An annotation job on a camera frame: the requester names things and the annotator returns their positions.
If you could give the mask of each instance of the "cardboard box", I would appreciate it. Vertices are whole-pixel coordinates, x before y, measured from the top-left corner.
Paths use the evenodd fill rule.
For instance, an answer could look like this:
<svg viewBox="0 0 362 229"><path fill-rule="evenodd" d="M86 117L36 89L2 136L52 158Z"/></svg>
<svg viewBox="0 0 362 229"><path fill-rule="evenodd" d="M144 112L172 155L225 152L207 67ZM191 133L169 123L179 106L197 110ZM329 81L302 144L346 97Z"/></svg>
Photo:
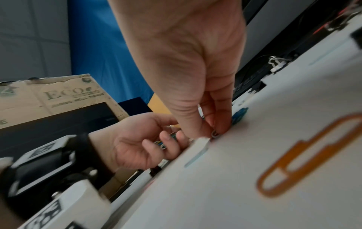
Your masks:
<svg viewBox="0 0 362 229"><path fill-rule="evenodd" d="M89 75L0 83L0 129L105 102L118 120L129 115ZM134 170L119 169L101 190L113 195Z"/></svg>

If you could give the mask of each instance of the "blue fabric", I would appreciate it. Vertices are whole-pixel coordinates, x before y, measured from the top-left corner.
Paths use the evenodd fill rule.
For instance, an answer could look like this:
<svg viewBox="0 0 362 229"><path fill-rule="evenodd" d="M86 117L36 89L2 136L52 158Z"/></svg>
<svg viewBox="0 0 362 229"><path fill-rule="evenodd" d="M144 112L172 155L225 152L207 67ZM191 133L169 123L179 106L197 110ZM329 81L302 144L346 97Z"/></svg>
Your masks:
<svg viewBox="0 0 362 229"><path fill-rule="evenodd" d="M143 79L107 0L69 0L72 73L90 73L118 103L153 92Z"/></svg>

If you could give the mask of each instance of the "wrist-mounted device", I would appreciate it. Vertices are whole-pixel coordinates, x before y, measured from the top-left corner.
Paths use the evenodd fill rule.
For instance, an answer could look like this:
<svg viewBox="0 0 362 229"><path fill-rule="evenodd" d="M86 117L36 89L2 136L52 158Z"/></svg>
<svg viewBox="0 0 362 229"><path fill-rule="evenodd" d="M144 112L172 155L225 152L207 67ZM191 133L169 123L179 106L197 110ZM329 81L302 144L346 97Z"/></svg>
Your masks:
<svg viewBox="0 0 362 229"><path fill-rule="evenodd" d="M28 219L74 183L88 179L99 189L113 175L88 134L67 135L27 152L5 169L0 189L9 208Z"/></svg>

